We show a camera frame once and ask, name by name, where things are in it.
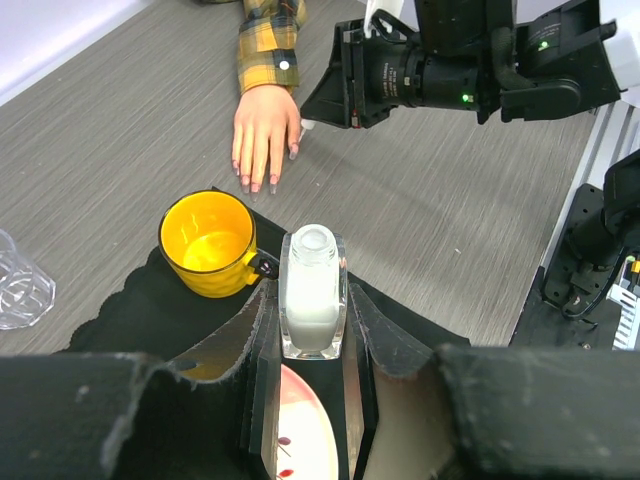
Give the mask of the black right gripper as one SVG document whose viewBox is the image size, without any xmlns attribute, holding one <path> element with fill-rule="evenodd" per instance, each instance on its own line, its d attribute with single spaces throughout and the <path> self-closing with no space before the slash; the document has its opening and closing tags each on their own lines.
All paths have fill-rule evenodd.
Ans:
<svg viewBox="0 0 640 480">
<path fill-rule="evenodd" d="M 330 67 L 303 102 L 304 120 L 333 127 L 370 128 L 391 109 L 411 104 L 413 48 L 408 29 L 366 37 L 363 20 L 335 25 Z"/>
</svg>

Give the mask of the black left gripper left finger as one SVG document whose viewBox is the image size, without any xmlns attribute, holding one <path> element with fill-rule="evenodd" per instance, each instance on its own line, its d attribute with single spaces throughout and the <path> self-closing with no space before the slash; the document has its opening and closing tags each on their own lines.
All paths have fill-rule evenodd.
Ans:
<svg viewBox="0 0 640 480">
<path fill-rule="evenodd" d="M 5 479 L 272 479 L 277 285 L 170 361 L 69 353 L 1 361 Z"/>
</svg>

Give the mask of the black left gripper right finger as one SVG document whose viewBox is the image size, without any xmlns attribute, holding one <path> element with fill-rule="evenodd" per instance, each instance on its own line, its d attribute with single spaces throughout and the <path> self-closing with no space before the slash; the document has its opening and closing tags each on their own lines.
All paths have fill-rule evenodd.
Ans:
<svg viewBox="0 0 640 480">
<path fill-rule="evenodd" d="M 635 479 L 639 355 L 582 348 L 431 349 L 349 288 L 352 479 Z"/>
</svg>

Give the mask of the white nail polish bottle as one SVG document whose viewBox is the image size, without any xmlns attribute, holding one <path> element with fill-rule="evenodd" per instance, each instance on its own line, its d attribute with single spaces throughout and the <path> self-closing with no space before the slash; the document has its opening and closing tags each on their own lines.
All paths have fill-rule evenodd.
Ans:
<svg viewBox="0 0 640 480">
<path fill-rule="evenodd" d="M 320 224 L 284 236 L 278 278 L 282 354 L 292 360 L 340 357 L 348 275 L 342 237 Z"/>
</svg>

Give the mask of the white nail polish cap brush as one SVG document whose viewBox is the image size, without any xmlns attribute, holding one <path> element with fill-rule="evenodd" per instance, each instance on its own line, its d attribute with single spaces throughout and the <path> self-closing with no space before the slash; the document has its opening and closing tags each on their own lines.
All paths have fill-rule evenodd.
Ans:
<svg viewBox="0 0 640 480">
<path fill-rule="evenodd" d="M 298 143 L 301 143 L 304 135 L 310 131 L 312 131 L 316 126 L 316 122 L 313 120 L 308 120 L 308 119 L 302 119 L 300 122 L 300 135 L 299 135 L 299 139 L 298 139 Z"/>
</svg>

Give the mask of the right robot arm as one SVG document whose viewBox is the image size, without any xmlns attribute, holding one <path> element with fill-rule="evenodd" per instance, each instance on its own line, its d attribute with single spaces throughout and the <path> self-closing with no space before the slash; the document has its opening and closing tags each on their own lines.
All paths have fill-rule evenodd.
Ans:
<svg viewBox="0 0 640 480">
<path fill-rule="evenodd" d="M 470 111 L 479 123 L 557 120 L 617 101 L 639 83 L 639 5 L 569 1 L 517 23 L 512 1 L 371 1 L 338 23 L 304 119 L 370 128 L 397 107 Z"/>
</svg>

